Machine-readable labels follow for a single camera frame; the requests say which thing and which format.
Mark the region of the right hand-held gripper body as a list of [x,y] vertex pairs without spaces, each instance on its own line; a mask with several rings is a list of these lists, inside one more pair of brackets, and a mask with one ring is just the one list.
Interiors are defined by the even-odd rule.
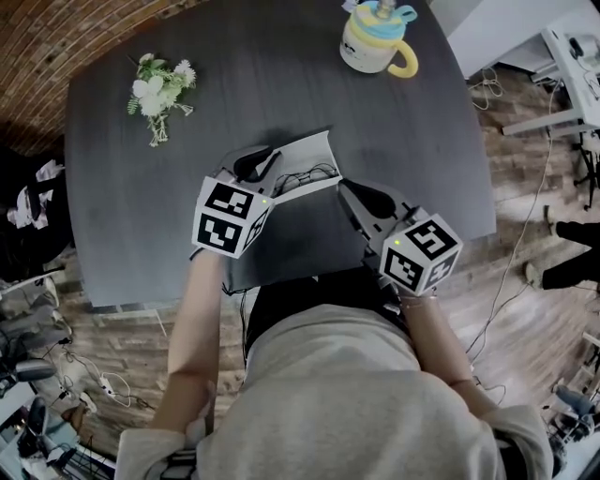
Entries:
[[405,202],[396,206],[395,219],[387,220],[383,233],[367,241],[363,264],[380,277],[421,296],[451,274],[463,243],[438,214]]

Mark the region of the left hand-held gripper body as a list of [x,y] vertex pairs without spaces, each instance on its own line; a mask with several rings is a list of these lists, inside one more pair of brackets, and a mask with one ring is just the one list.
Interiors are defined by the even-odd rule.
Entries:
[[206,176],[196,201],[191,244],[239,259],[261,234],[275,201],[222,169]]

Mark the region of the white glasses case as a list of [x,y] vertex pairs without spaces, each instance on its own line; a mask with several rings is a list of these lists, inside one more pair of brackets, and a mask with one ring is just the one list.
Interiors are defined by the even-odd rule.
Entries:
[[322,189],[334,187],[341,180],[342,175],[330,147],[328,135],[329,131],[324,130],[276,148],[274,151],[279,150],[282,155],[278,177],[285,173],[305,172],[318,163],[333,165],[338,170],[338,176],[314,181],[307,185],[293,188],[281,195],[276,195],[274,189],[272,193],[263,194],[264,199],[262,200],[262,204],[282,204],[289,202]]

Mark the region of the person's left forearm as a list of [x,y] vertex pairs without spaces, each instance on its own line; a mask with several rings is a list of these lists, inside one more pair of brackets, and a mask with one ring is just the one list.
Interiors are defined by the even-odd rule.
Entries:
[[166,390],[150,423],[153,429],[184,433],[213,403],[218,382],[223,258],[196,253],[188,271],[168,352]]

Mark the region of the person's right forearm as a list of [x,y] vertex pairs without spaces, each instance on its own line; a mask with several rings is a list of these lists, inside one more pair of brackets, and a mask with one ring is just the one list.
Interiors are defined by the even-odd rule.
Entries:
[[435,296],[402,296],[412,344],[421,368],[454,390],[476,417],[497,405],[475,384],[470,362]]

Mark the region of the black eyeglasses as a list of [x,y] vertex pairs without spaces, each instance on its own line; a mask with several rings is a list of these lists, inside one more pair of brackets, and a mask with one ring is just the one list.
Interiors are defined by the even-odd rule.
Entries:
[[327,163],[318,163],[305,172],[292,172],[281,175],[276,181],[275,194],[281,195],[293,188],[336,176],[338,176],[336,167]]

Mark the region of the person's black trousers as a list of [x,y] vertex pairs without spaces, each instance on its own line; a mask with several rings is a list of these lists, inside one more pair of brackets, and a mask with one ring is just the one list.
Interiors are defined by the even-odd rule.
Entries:
[[408,332],[403,315],[386,307],[399,307],[392,287],[381,288],[375,274],[361,266],[262,286],[247,323],[244,353],[249,353],[259,336],[277,323],[325,304],[374,311],[403,333]]

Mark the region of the dark grey table white legs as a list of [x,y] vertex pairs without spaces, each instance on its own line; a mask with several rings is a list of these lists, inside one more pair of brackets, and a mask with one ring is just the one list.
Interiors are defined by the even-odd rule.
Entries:
[[[343,176],[396,188],[469,241],[496,218],[481,128],[458,62],[425,0],[406,39],[408,80],[348,67],[343,0],[207,0],[131,38],[68,89],[68,206],[83,286],[96,306],[184,290],[197,196],[232,151],[279,147],[321,130]],[[127,113],[135,62],[187,59],[190,115],[172,113],[151,147]]]

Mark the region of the white flower bouquet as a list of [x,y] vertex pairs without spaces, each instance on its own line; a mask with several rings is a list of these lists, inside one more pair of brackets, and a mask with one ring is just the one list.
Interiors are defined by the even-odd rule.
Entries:
[[139,113],[152,132],[149,145],[158,147],[169,140],[167,121],[171,110],[184,116],[194,112],[191,105],[181,101],[187,90],[196,87],[197,74],[187,59],[170,68],[165,59],[145,53],[137,62],[136,78],[130,89],[127,113]]

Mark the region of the person's grey shirt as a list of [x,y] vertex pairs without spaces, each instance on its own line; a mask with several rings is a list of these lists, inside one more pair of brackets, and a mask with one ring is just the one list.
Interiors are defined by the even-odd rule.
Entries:
[[475,413],[383,317],[324,305],[254,342],[214,432],[202,420],[125,431],[115,480],[551,480],[552,469],[534,407]]

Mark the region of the pink patterned cloth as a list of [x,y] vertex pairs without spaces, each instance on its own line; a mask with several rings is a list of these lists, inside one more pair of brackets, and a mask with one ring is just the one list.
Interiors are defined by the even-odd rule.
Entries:
[[47,207],[53,200],[57,189],[56,181],[62,174],[64,166],[54,159],[46,162],[34,175],[34,180],[26,184],[16,197],[16,205],[7,210],[7,220],[17,229],[32,226],[37,230],[49,224]]

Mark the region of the black swivel chair base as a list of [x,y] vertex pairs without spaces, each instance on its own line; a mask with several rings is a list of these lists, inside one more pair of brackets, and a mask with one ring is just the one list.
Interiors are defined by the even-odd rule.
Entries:
[[578,142],[572,149],[580,153],[586,174],[573,182],[575,187],[588,183],[588,201],[583,205],[583,210],[588,212],[593,206],[594,192],[600,190],[600,129],[579,133]]

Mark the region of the white side desk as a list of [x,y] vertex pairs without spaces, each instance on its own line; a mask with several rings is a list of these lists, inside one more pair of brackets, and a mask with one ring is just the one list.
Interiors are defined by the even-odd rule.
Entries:
[[51,275],[52,275],[51,273],[46,273],[46,274],[43,274],[43,275],[39,275],[39,276],[35,276],[35,277],[30,277],[30,278],[28,278],[26,280],[23,280],[23,281],[11,284],[11,285],[9,285],[7,287],[4,287],[4,288],[0,289],[0,297],[4,296],[6,294],[9,294],[9,293],[11,293],[11,292],[13,292],[15,290],[19,290],[20,288],[22,288],[22,287],[24,287],[26,285],[33,284],[33,283],[36,283],[36,282],[38,282],[38,281],[40,281],[40,280],[42,280],[44,278],[50,277]]

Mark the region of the black office chair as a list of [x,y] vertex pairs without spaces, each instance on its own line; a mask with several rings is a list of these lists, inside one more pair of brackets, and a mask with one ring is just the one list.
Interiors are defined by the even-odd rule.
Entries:
[[49,224],[46,228],[37,230],[27,226],[17,229],[7,218],[9,207],[16,205],[18,193],[51,159],[65,167],[61,156],[42,153],[25,157],[0,146],[0,278],[6,282],[41,274],[43,266],[52,262],[73,241],[66,169],[56,181],[57,189],[47,207]]

